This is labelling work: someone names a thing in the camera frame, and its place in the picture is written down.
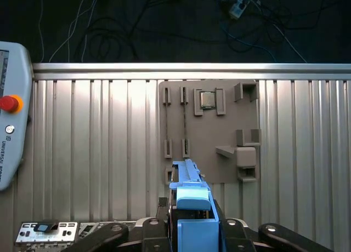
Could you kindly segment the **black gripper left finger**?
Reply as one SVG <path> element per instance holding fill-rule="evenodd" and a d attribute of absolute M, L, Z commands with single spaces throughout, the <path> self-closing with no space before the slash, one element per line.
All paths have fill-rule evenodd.
<path fill-rule="evenodd" d="M 121 222 L 98 227 L 64 251 L 167 251 L 168 228 L 155 217 L 142 219 L 130 230 Z"/>

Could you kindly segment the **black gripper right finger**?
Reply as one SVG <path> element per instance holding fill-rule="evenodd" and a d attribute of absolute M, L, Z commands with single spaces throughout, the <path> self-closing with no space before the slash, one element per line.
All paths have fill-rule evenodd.
<path fill-rule="evenodd" d="M 239 219 L 220 222 L 222 251 L 331 251 L 279 224 L 267 223 L 257 231 Z"/>

